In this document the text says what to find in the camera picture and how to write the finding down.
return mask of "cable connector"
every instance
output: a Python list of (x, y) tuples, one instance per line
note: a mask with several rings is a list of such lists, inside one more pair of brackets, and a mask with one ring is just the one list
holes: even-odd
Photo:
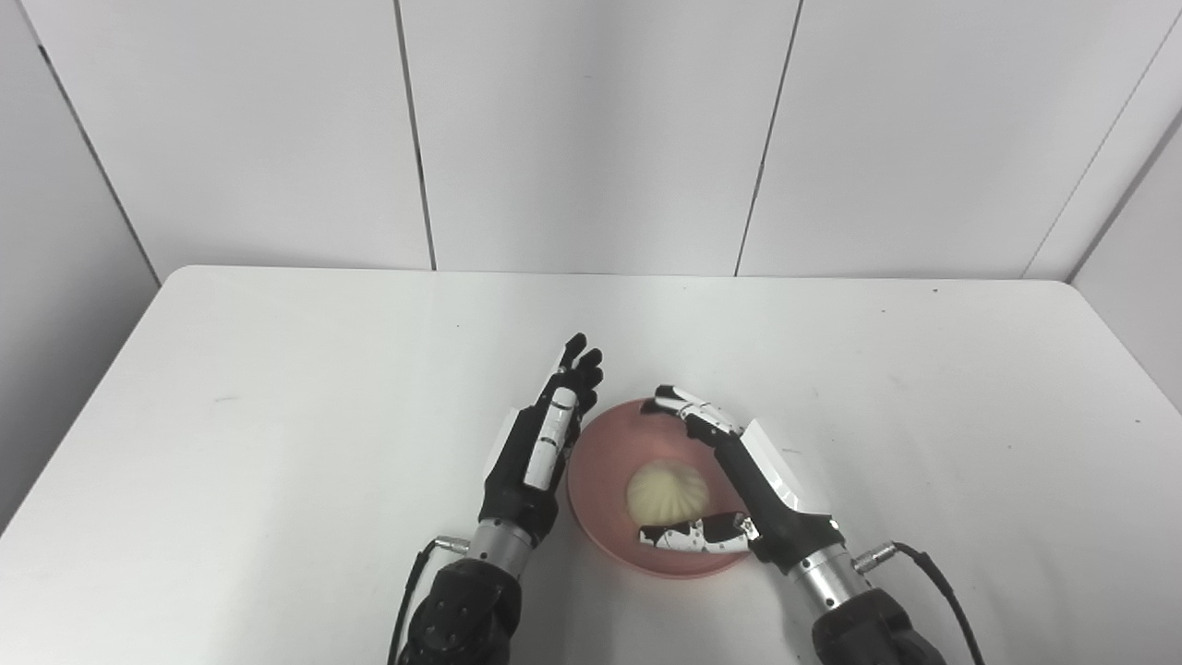
[(470, 545), (468, 541), (454, 536), (435, 536), (435, 547), (459, 554), (460, 556), (468, 554)]
[(855, 558), (853, 569), (859, 574), (865, 575), (875, 568), (878, 568), (878, 566), (896, 554), (898, 554), (898, 547), (892, 542), (885, 542)]

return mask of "black cable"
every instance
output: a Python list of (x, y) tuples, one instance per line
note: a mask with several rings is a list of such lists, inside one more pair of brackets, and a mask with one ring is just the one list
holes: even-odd
[(433, 549), (435, 549), (434, 539), (415, 558), (415, 565), (410, 567), (410, 575), (407, 575), (407, 591), (402, 594), (402, 605), (398, 606), (398, 619), (394, 622), (394, 637), (390, 638), (390, 656), (385, 659), (387, 665), (395, 665), (398, 660), (398, 643), (402, 641), (402, 627), (407, 622), (407, 609), (410, 607), (410, 596), (415, 595), (418, 578), (423, 576), (423, 568), (427, 567), (427, 561), (431, 558)]
[(920, 552), (898, 541), (895, 541), (895, 547), (910, 556), (911, 561), (915, 561), (915, 565), (920, 567), (920, 571), (927, 573), (931, 582), (940, 589), (940, 593), (944, 595), (948, 605), (953, 608), (953, 614), (956, 615), (956, 622), (961, 625), (961, 632), (965, 633), (965, 641), (968, 644), (968, 652), (973, 657), (973, 663), (975, 665), (985, 665), (985, 659), (981, 658), (981, 647), (976, 646), (976, 635), (973, 634), (973, 627), (968, 625), (968, 617), (965, 614), (965, 608), (960, 606), (960, 601), (956, 600), (956, 594), (953, 593), (953, 586), (948, 583), (948, 578), (944, 578), (944, 574), (940, 572), (936, 562), (931, 560), (928, 553)]

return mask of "white dumpling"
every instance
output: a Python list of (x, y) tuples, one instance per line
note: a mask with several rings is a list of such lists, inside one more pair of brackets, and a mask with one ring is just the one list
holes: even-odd
[(650, 462), (628, 482), (628, 514), (639, 527), (697, 520), (709, 501), (702, 475), (673, 459)]

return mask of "robotic hand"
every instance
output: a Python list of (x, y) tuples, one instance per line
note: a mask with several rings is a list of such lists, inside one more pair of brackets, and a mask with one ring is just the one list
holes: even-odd
[[(603, 380), (603, 354), (599, 350), (584, 354), (586, 346), (582, 332), (572, 338), (537, 402), (509, 415), (499, 452), (494, 451), (496, 461), (485, 480), (485, 501), (472, 542), (435, 541), (465, 558), (435, 575), (430, 594), (410, 620), (407, 645), (395, 660), (404, 617), (400, 613), (390, 663), (508, 663), (509, 638), (521, 613), (518, 579), (530, 554), (554, 526), (554, 493), (583, 416), (595, 406), (595, 389)], [(420, 555), (417, 571), (429, 552), (430, 546)]]
[[(824, 665), (944, 665), (940, 652), (911, 627), (898, 602), (862, 575), (905, 546), (889, 543), (853, 560), (837, 522), (818, 497), (806, 494), (759, 423), (739, 428), (716, 406), (674, 386), (658, 387), (642, 411), (680, 418), (690, 438), (710, 446), (751, 515), (723, 514), (668, 527), (642, 527), (641, 542), (683, 552), (746, 548), (760, 561), (774, 565), (808, 600), (814, 618), (813, 647)], [(954, 609), (959, 611), (955, 602)], [(974, 658), (975, 646), (970, 640)]]

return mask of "panel seam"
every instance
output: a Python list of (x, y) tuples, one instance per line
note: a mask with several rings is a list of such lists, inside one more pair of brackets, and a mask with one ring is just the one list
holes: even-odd
[(755, 198), (759, 197), (759, 185), (764, 182), (764, 164), (767, 162), (767, 150), (772, 144), (772, 131), (775, 129), (775, 115), (780, 110), (780, 97), (784, 94), (784, 79), (788, 74), (788, 63), (792, 60), (792, 48), (797, 43), (797, 30), (800, 27), (800, 14), (804, 12), (805, 0), (797, 2), (797, 14), (792, 19), (792, 33), (788, 35), (788, 48), (784, 54), (784, 69), (780, 70), (780, 83), (775, 87), (775, 100), (772, 103), (772, 118), (767, 123), (767, 136), (764, 138), (764, 151), (759, 156), (759, 169), (755, 171), (755, 187), (751, 191), (751, 204), (747, 207), (747, 221), (742, 227), (742, 239), (739, 241), (739, 255), (735, 257), (735, 272), (733, 276), (739, 276), (739, 267), (742, 265), (742, 253), (747, 248), (747, 234), (751, 232), (751, 219), (755, 213)]
[[(1043, 250), (1043, 246), (1046, 245), (1047, 239), (1051, 237), (1051, 233), (1054, 232), (1054, 227), (1059, 224), (1059, 220), (1063, 217), (1063, 213), (1066, 211), (1067, 206), (1071, 204), (1072, 198), (1076, 197), (1076, 193), (1079, 190), (1079, 185), (1083, 184), (1084, 178), (1087, 177), (1087, 172), (1092, 168), (1092, 164), (1096, 163), (1096, 158), (1099, 157), (1099, 154), (1104, 150), (1104, 145), (1108, 143), (1109, 136), (1112, 135), (1112, 130), (1121, 122), (1121, 117), (1124, 116), (1124, 111), (1125, 109), (1129, 107), (1129, 103), (1137, 94), (1137, 90), (1141, 87), (1141, 83), (1145, 80), (1145, 76), (1149, 73), (1149, 70), (1154, 66), (1154, 63), (1157, 61), (1157, 56), (1161, 54), (1162, 48), (1165, 47), (1165, 43), (1170, 38), (1170, 34), (1174, 33), (1174, 28), (1177, 26), (1178, 19), (1182, 19), (1182, 8), (1180, 8), (1178, 12), (1174, 15), (1174, 20), (1170, 22), (1170, 27), (1165, 31), (1165, 35), (1162, 37), (1162, 40), (1157, 44), (1157, 48), (1154, 50), (1154, 54), (1150, 56), (1149, 61), (1145, 63), (1144, 69), (1141, 70), (1141, 76), (1138, 76), (1137, 82), (1132, 84), (1132, 90), (1130, 90), (1129, 94), (1124, 98), (1124, 103), (1121, 104), (1121, 109), (1117, 111), (1116, 117), (1112, 118), (1112, 122), (1109, 124), (1108, 130), (1100, 138), (1099, 144), (1092, 152), (1091, 158), (1089, 158), (1087, 163), (1084, 165), (1084, 171), (1079, 174), (1079, 178), (1076, 180), (1076, 184), (1071, 188), (1071, 191), (1067, 194), (1067, 198), (1063, 202), (1063, 207), (1059, 208), (1058, 214), (1054, 215), (1054, 220), (1051, 221), (1050, 228), (1046, 229), (1046, 233), (1043, 235), (1043, 239), (1039, 241), (1038, 246), (1034, 247), (1034, 253), (1031, 255), (1031, 260), (1026, 261), (1026, 267), (1022, 268), (1021, 273), (1022, 279), (1026, 278), (1026, 274), (1030, 272), (1031, 266), (1034, 265), (1034, 259), (1038, 257), (1039, 252)], [(1098, 232), (1098, 235), (1102, 235), (1106, 230), (1106, 223), (1108, 222), (1105, 222), (1105, 224), (1102, 226), (1100, 230)], [(1097, 237), (1092, 239), (1092, 245), (1095, 245)]]
[(427, 176), (423, 174), (423, 150), (418, 141), (418, 119), (415, 115), (415, 93), (410, 86), (410, 59), (407, 58), (407, 37), (402, 26), (402, 0), (394, 0), (394, 25), (398, 33), (398, 57), (402, 60), (402, 82), (407, 87), (407, 113), (410, 116), (410, 141), (415, 146), (415, 168), (418, 170), (418, 198), (423, 206), (423, 227), (427, 230), (427, 255), (431, 269), (435, 262), (435, 235), (431, 233), (431, 211), (427, 206)]
[(143, 240), (139, 239), (139, 233), (136, 227), (131, 223), (131, 217), (128, 215), (128, 209), (123, 206), (123, 200), (119, 198), (118, 191), (115, 190), (115, 184), (111, 183), (111, 176), (106, 172), (106, 167), (103, 165), (103, 159), (98, 156), (98, 150), (95, 149), (95, 143), (90, 139), (90, 133), (86, 132), (86, 128), (82, 124), (82, 118), (78, 117), (78, 110), (74, 109), (73, 102), (70, 99), (70, 94), (66, 93), (65, 85), (61, 84), (61, 77), (58, 76), (57, 67), (53, 66), (53, 60), (50, 59), (48, 51), (41, 45), (40, 38), (37, 37), (34, 32), (34, 39), (37, 39), (37, 50), (41, 53), (41, 59), (45, 60), (45, 66), (50, 70), (50, 76), (53, 78), (53, 84), (58, 89), (58, 93), (61, 94), (61, 99), (66, 104), (66, 109), (70, 110), (70, 117), (73, 119), (74, 126), (78, 128), (78, 133), (82, 136), (83, 143), (86, 145), (86, 151), (90, 152), (90, 158), (95, 162), (98, 168), (99, 175), (103, 177), (103, 183), (106, 185), (108, 193), (111, 195), (111, 200), (115, 201), (115, 207), (119, 210), (119, 216), (123, 217), (123, 223), (131, 235), (131, 240), (136, 245), (136, 249), (139, 252), (139, 256), (143, 257), (144, 265), (148, 266), (148, 272), (151, 274), (152, 281), (156, 282), (156, 287), (160, 288), (161, 280), (160, 273), (156, 272), (156, 266), (152, 265), (151, 257), (148, 256), (148, 249), (144, 248)]

